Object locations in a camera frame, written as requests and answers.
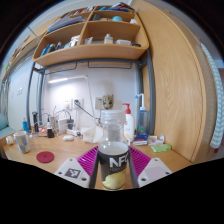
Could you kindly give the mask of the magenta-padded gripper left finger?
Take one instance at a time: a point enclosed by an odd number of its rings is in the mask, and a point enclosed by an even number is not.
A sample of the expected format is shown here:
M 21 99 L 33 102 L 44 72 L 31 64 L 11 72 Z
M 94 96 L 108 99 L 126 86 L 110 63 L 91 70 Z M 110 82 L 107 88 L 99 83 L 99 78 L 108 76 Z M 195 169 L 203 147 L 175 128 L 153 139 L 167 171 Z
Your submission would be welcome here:
M 68 158 L 55 174 L 84 188 L 95 188 L 98 172 L 98 147 L 83 153 L 78 158 Z

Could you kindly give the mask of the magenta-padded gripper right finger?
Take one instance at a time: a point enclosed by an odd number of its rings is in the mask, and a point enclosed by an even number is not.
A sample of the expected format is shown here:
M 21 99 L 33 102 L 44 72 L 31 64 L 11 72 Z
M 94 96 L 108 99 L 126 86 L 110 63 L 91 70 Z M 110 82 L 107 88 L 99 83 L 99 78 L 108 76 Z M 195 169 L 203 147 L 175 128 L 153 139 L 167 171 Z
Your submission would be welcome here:
M 172 173 L 159 158 L 150 158 L 134 147 L 129 147 L 129 166 L 134 188 L 143 187 Z

